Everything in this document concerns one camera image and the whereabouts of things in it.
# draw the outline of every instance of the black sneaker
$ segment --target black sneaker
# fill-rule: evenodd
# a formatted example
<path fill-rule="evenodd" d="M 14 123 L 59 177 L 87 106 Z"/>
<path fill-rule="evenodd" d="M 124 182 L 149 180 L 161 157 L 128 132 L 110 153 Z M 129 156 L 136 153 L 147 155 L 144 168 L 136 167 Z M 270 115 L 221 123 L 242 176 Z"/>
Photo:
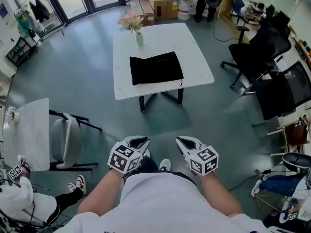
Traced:
<path fill-rule="evenodd" d="M 212 17 L 212 18 L 209 18 L 209 17 L 206 18 L 206 21 L 207 21 L 207 22 L 212 22 L 213 20 L 214 20 L 213 17 Z"/>
<path fill-rule="evenodd" d="M 195 22 L 197 23 L 200 23 L 201 22 L 201 19 L 202 19 L 202 16 L 201 15 L 198 15 L 198 14 L 195 14 L 193 19 L 195 20 Z"/>
<path fill-rule="evenodd" d="M 171 170 L 171 161 L 169 159 L 164 159 L 160 163 L 159 171 L 170 171 Z"/>

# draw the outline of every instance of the blue jeans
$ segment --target blue jeans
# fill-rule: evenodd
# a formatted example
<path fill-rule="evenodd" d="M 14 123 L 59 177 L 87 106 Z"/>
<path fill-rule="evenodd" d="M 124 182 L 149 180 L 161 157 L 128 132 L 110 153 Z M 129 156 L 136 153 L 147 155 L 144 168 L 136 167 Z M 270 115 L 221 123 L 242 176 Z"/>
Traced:
<path fill-rule="evenodd" d="M 303 175 L 295 174 L 291 176 L 275 175 L 259 184 L 260 190 L 268 190 L 283 196 L 292 197 L 297 185 L 302 180 Z"/>

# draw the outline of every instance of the black pants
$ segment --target black pants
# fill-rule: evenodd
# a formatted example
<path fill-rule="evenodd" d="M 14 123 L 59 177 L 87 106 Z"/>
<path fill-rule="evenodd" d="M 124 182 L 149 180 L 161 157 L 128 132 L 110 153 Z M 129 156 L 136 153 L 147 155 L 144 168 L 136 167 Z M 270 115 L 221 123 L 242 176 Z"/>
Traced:
<path fill-rule="evenodd" d="M 196 17 L 198 19 L 201 19 L 202 18 L 202 14 L 205 10 L 205 7 L 206 7 L 206 2 L 205 0 L 198 0 L 198 3 L 196 4 L 196 9 L 195 9 L 195 12 L 196 12 Z M 213 19 L 214 18 L 214 15 L 216 13 L 216 8 L 212 8 L 212 7 L 208 7 L 208 16 L 207 18 L 208 19 Z"/>
<path fill-rule="evenodd" d="M 83 197 L 81 189 L 76 188 L 73 192 L 59 195 L 56 198 L 56 210 L 50 215 L 47 224 L 53 223 L 67 207 L 76 204 Z"/>
<path fill-rule="evenodd" d="M 190 179 L 187 175 L 180 173 L 180 172 L 170 172 L 170 171 L 160 171 L 159 168 L 157 167 L 155 161 L 148 156 L 144 156 L 144 158 L 140 162 L 141 166 L 130 172 L 130 174 L 126 177 L 127 179 L 131 177 L 132 175 L 139 174 L 139 173 L 172 173 L 174 175 L 177 175 L 179 177 L 182 177 L 186 180 L 191 181 L 192 183 L 193 180 Z"/>

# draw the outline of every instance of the black bag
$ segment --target black bag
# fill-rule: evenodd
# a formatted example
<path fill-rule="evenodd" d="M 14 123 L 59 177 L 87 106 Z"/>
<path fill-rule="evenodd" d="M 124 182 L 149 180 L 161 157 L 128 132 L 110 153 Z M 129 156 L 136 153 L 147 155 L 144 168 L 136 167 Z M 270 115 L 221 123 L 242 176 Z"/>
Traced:
<path fill-rule="evenodd" d="M 184 79 L 175 52 L 161 54 L 148 59 L 130 57 L 130 64 L 133 85 Z"/>

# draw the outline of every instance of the jeans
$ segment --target jeans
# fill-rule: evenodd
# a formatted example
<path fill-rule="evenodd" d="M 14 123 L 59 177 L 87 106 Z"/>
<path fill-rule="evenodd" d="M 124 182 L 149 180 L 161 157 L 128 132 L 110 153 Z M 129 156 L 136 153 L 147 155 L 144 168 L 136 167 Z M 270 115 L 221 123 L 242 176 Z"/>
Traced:
<path fill-rule="evenodd" d="M 83 192 L 80 188 L 76 188 L 73 192 L 55 197 L 57 202 L 56 210 L 50 215 L 47 224 L 53 223 L 67 207 L 76 204 L 82 197 Z"/>
<path fill-rule="evenodd" d="M 292 197 L 297 185 L 302 180 L 303 175 L 295 174 L 291 176 L 275 175 L 259 184 L 260 190 L 277 193 L 283 196 Z"/>
<path fill-rule="evenodd" d="M 139 174 L 139 173 L 172 173 L 172 174 L 177 175 L 179 177 L 182 177 L 186 180 L 189 180 L 193 184 L 195 184 L 191 178 L 189 178 L 187 175 L 185 175 L 183 173 L 159 170 L 155 161 L 153 159 L 149 158 L 148 156 L 144 156 L 144 158 L 140 162 L 140 166 L 138 168 L 136 168 L 135 170 L 133 170 L 132 172 L 130 172 L 129 175 L 126 176 L 126 179 L 128 179 L 132 175 Z"/>

